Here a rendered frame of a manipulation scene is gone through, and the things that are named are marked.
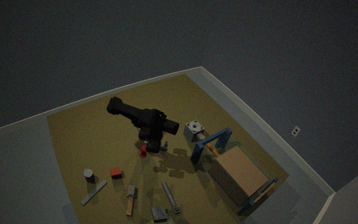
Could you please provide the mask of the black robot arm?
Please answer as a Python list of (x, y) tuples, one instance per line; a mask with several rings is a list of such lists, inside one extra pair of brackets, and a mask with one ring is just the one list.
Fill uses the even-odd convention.
[[(167, 115), (157, 109), (138, 109), (134, 106), (124, 104), (120, 98), (113, 97), (107, 106), (108, 113), (113, 115), (123, 115), (132, 121), (135, 127), (140, 128), (139, 139), (151, 140), (150, 128), (154, 131), (164, 131), (176, 135), (179, 123), (166, 119)], [(160, 116), (161, 115), (161, 116)]]

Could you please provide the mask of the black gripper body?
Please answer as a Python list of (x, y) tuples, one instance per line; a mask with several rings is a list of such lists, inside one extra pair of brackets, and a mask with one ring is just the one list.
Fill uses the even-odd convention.
[(162, 130), (160, 131), (154, 131), (150, 128), (150, 136), (152, 138), (151, 142), (147, 143), (146, 151), (147, 152), (153, 152), (158, 153), (160, 149), (160, 140), (162, 137)]

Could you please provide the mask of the grey flat bar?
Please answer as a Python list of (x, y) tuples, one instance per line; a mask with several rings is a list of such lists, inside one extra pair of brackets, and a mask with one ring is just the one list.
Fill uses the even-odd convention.
[(91, 192), (91, 193), (89, 193), (86, 197), (85, 197), (85, 199), (83, 199), (82, 201), (81, 201), (81, 203), (83, 204), (83, 205), (85, 205), (99, 190), (101, 190), (101, 188), (106, 184), (107, 182), (105, 181), (105, 180), (102, 180), (102, 182), (97, 186), (97, 187), (95, 187), (95, 189)]

